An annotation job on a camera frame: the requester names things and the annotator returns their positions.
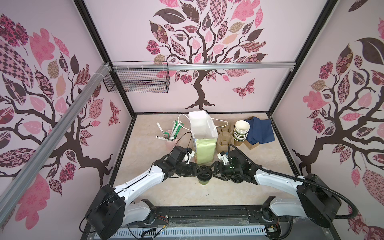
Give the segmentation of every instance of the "pink leaf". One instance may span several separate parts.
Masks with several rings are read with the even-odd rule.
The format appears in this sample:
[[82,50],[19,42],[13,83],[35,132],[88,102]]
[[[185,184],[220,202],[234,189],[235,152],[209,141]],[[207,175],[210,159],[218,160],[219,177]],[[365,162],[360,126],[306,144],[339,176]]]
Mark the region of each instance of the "pink leaf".
[[41,100],[40,98],[32,97],[32,96],[30,96],[29,99],[31,99],[31,104],[36,111],[44,110],[45,102],[43,100]]
[[223,50],[223,47],[224,47],[224,45],[222,45],[222,44],[215,45],[214,48],[213,48],[214,53],[215,54],[219,54]]
[[212,41],[212,39],[213,39],[212,33],[211,33],[211,31],[208,31],[207,34],[205,35],[205,42],[208,43],[208,42]]
[[341,117],[344,121],[350,122],[358,119],[361,116],[359,113],[348,113]]
[[260,4],[260,0],[254,0],[251,3],[251,0],[242,0],[239,5],[237,5],[235,11],[233,12],[232,19],[240,19],[241,21],[247,20],[248,17],[251,17],[255,14],[253,11]]
[[67,111],[67,103],[65,103],[65,100],[63,97],[59,98],[55,104],[55,109],[58,113],[65,113]]
[[360,172],[357,168],[355,168],[351,173],[351,178],[355,186],[359,185],[360,183]]
[[223,79],[224,79],[225,81],[228,81],[228,82],[229,82],[229,77],[228,77],[227,75],[223,75]]
[[193,39],[192,47],[193,49],[198,49],[200,47],[200,43],[196,39]]
[[259,10],[257,10],[256,18],[255,18],[255,26],[256,26],[256,28],[258,26],[260,26],[262,21],[263,21],[263,11],[262,11],[262,8],[260,7]]
[[30,46],[33,55],[39,66],[44,60],[53,59],[53,51],[55,50],[55,45],[49,42],[49,32],[46,29],[41,28],[40,34],[33,33],[33,36],[30,36]]
[[358,105],[361,107],[369,107],[369,105],[372,103],[372,95],[371,93],[364,94],[358,101]]
[[38,122],[38,121],[29,121],[29,122],[23,123],[23,126],[28,132],[32,134],[38,134],[41,131],[42,124],[41,122]]
[[92,126],[94,126],[94,127],[97,127],[97,126],[99,126],[99,124],[100,124],[100,122],[99,122],[99,121],[97,121],[97,120],[95,120],[95,121],[91,122],[91,125],[92,125]]
[[384,137],[384,123],[380,124],[379,127],[377,128],[377,134],[380,137]]
[[200,59],[201,59],[201,53],[196,55],[195,60],[193,61],[193,63],[198,63],[200,61]]

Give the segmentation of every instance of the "pink tree mural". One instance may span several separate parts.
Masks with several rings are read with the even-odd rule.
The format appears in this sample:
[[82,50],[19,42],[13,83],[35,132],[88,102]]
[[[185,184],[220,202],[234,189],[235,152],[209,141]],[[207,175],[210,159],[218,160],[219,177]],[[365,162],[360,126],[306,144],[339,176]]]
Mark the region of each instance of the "pink tree mural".
[[[236,8],[232,15],[227,14],[227,0],[160,0],[167,7],[155,13],[154,17],[163,18],[168,24],[160,25],[156,19],[150,21],[155,40],[149,40],[146,49],[156,55],[155,64],[167,61],[171,64],[185,63],[252,63],[260,62],[266,54],[255,53],[265,46],[266,42],[256,42],[263,29],[257,29],[263,20],[260,0],[230,0]],[[225,72],[217,70],[170,71],[175,82],[192,83],[198,99],[188,108],[212,106],[205,99],[202,81],[217,81],[222,78],[229,81],[249,73],[246,69],[232,69]],[[234,88],[233,91],[244,97],[252,93],[253,84],[245,88]]]

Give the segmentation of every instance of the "brown leaf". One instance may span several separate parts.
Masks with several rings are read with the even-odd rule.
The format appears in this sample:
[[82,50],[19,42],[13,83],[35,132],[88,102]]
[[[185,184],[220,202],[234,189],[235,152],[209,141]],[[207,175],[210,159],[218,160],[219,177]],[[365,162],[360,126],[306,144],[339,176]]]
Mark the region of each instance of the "brown leaf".
[[361,127],[356,133],[357,137],[364,137],[370,134],[376,127],[370,128],[370,127]]

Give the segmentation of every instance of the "electrical wire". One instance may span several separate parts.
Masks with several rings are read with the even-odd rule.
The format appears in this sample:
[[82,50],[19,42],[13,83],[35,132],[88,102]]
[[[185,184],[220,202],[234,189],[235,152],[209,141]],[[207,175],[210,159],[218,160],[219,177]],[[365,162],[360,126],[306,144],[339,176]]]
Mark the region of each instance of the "electrical wire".
[[315,187],[318,187],[318,188],[321,188],[327,192],[330,192],[336,196],[338,196],[339,198],[341,198],[344,202],[346,202],[351,208],[352,208],[352,213],[350,214],[347,214],[347,215],[336,215],[335,216],[335,219],[350,219],[350,218],[354,218],[356,217],[356,215],[358,214],[358,209],[357,207],[353,204],[353,202],[351,202],[348,198],[346,198],[345,196],[341,195],[340,193],[336,192],[335,190],[332,190],[328,187],[325,187],[325,186],[322,186],[320,184],[317,184],[315,182],[311,182],[309,180],[306,180],[306,179],[302,179],[302,178],[299,178],[299,177],[294,177],[294,176],[290,176],[290,175],[287,175],[287,174],[283,174],[283,173],[280,173],[280,172],[274,172],[274,171],[271,171],[271,170],[267,170],[267,169],[264,169],[262,168],[260,165],[257,165],[256,163],[254,163],[247,155],[245,155],[238,147],[236,147],[235,145],[233,144],[230,144],[228,146],[228,156],[229,156],[229,150],[230,150],[230,147],[233,147],[234,149],[236,149],[237,151],[239,151],[239,153],[241,155],[243,155],[246,160],[248,160],[250,163],[252,163],[254,166],[256,166],[258,169],[268,173],[268,174],[274,174],[274,175],[278,175],[280,177],[286,177],[286,178],[289,178],[289,179],[292,179],[292,180],[295,180],[295,181],[299,181],[299,182],[303,182],[303,183],[306,183],[308,185],[311,185],[311,186],[315,186]]

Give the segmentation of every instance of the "wall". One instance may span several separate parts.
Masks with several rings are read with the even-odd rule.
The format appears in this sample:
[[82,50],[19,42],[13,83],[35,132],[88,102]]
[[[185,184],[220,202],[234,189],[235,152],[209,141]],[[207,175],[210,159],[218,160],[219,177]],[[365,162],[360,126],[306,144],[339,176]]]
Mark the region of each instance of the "wall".
[[[0,19],[2,193],[102,64],[71,0],[6,1]],[[130,117],[101,84],[3,225],[1,239],[79,239]]]
[[[155,59],[177,64],[294,61],[325,2],[93,0],[86,4],[112,61]],[[168,94],[128,93],[128,97],[136,112],[267,111],[286,73],[287,69],[171,72]]]
[[[340,1],[273,115],[303,173],[359,209],[333,222],[341,239],[384,236],[383,9]],[[348,211],[343,203],[338,213]]]

